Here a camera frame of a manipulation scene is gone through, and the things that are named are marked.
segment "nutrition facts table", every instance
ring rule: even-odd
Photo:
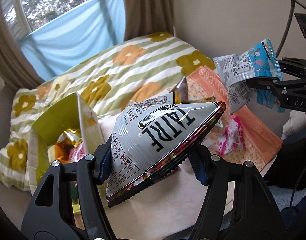
[[[119,170],[112,170],[106,189],[109,195],[125,186],[123,182],[139,171],[138,166],[123,151],[117,138],[112,142],[112,161],[119,162]]]

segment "metal screw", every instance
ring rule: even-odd
[[[214,154],[214,155],[211,156],[211,159],[212,159],[213,161],[217,162],[217,161],[220,160],[220,157],[219,157],[218,155]]]
[[[253,162],[246,161],[246,162],[245,162],[245,166],[246,166],[246,167],[249,167],[249,168],[250,168],[250,167],[253,167]]]
[[[59,160],[56,160],[56,161],[53,161],[53,162],[52,162],[52,166],[53,166],[53,167],[59,166],[59,164],[60,164],[60,161],[59,161]]]
[[[88,154],[85,156],[85,160],[90,161],[94,159],[94,155],[93,154]]]

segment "striped quilt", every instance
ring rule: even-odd
[[[160,32],[106,49],[36,89],[20,89],[11,113],[11,135],[0,150],[0,180],[29,191],[28,136],[34,121],[57,101],[77,92],[98,118],[120,113],[213,62],[191,45]]]

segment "bed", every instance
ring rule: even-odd
[[[34,167],[27,163],[30,128],[46,109],[67,95],[77,92],[91,106],[107,140],[116,116],[130,100],[139,102],[167,93],[184,76],[190,99],[214,93],[218,101],[228,105],[227,91],[214,69],[212,60],[191,45],[159,32],[106,49],[34,90],[20,89],[12,106],[10,140],[0,150],[0,180],[7,187],[33,193],[32,188],[36,188],[50,163],[44,152],[37,153]],[[235,163],[251,160],[262,171],[282,141],[246,106],[236,115],[241,119],[246,150],[232,151],[225,159]],[[232,117],[226,111],[222,117],[224,125]],[[220,128],[214,128],[209,136],[216,141],[221,132]],[[118,237],[160,239],[195,223],[205,192],[206,187],[196,181],[189,167],[183,166],[169,178],[106,212]],[[230,184],[226,212],[232,208],[233,193],[234,185]],[[79,214],[75,220],[82,228]]]

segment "storage box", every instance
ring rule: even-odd
[[[47,150],[54,145],[64,130],[80,129],[86,154],[92,154],[105,143],[96,113],[80,97],[71,94],[46,110],[32,125],[28,143],[28,175],[32,195],[48,169]]]

